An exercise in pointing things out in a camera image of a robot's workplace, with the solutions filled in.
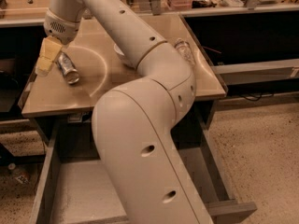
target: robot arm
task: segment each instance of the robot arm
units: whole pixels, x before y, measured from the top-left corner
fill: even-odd
[[[132,224],[212,223],[172,141],[194,101],[189,65],[120,0],[51,0],[45,30],[72,41],[88,8],[141,79],[101,97],[93,137]]]

